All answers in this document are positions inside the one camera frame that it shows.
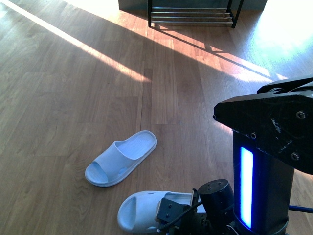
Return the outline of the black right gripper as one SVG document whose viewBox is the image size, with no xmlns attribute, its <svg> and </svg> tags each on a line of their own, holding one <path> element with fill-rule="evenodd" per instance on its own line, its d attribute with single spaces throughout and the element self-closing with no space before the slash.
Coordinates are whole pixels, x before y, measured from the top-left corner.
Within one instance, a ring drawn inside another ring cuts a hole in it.
<svg viewBox="0 0 313 235">
<path fill-rule="evenodd" d="M 190 204 L 162 198 L 156 218 L 157 231 L 166 235 L 235 235 L 234 195 L 226 179 L 193 189 Z"/>
</svg>

